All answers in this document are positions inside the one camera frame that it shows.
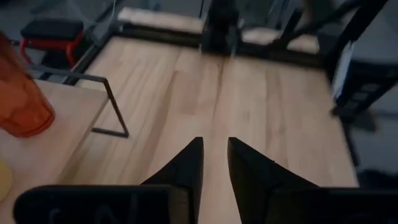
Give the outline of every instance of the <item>black stool seat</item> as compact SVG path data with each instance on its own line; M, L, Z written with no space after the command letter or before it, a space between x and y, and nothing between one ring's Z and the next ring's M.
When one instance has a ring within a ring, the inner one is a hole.
M35 19L21 30L21 36L25 39L73 41L82 30L81 21Z

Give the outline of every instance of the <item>orange cup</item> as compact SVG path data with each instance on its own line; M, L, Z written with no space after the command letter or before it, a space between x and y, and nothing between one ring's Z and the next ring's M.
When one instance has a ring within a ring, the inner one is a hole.
M55 112L0 32L0 128L27 138L46 130Z

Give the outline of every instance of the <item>wooden platform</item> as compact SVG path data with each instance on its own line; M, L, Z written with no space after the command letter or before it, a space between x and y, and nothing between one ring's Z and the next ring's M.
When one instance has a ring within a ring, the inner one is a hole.
M203 136L199 222L240 223L226 154L236 136L315 184L357 185L321 70L113 37L86 72L109 80L131 136L91 133L63 184L140 184ZM109 103L96 126L121 130Z
M0 201L0 223L14 223L12 208L21 193L57 183L69 158L81 146L108 101L104 91L36 82L53 106L55 120L43 133L27 139L0 130L0 157L7 161L14 176L11 191Z

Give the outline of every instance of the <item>red stool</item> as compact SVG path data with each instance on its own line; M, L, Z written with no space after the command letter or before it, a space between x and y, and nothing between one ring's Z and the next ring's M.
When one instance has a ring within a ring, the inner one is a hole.
M29 64L32 61L25 52L27 46L40 50L64 50L72 67L76 64L73 51L83 39L83 23L65 19L36 19L21 30L21 36L21 55Z

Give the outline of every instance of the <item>wooden surface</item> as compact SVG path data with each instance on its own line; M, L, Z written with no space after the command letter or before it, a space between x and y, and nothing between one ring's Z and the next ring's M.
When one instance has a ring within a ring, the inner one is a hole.
M109 80L131 136L90 133L63 184L140 184L195 136L205 142L200 223L240 223L230 136L315 184L357 184L321 70L113 37L86 72ZM121 130L109 104L96 126Z
M195 17L180 16L165 12L153 12L142 9L125 7L118 14L120 21L133 22L135 24L152 27L167 28L179 31L202 33L203 21ZM281 35L280 31L268 28L256 28L243 32L243 41L266 45ZM294 39L287 46L290 50L298 50L308 53L319 51L318 40L312 35L302 35Z
M27 139L0 130L0 157L14 176L11 191L0 202L0 223L14 223L14 201L25 190L57 182L108 101L103 91L43 81L37 84L56 112L55 121L43 133Z

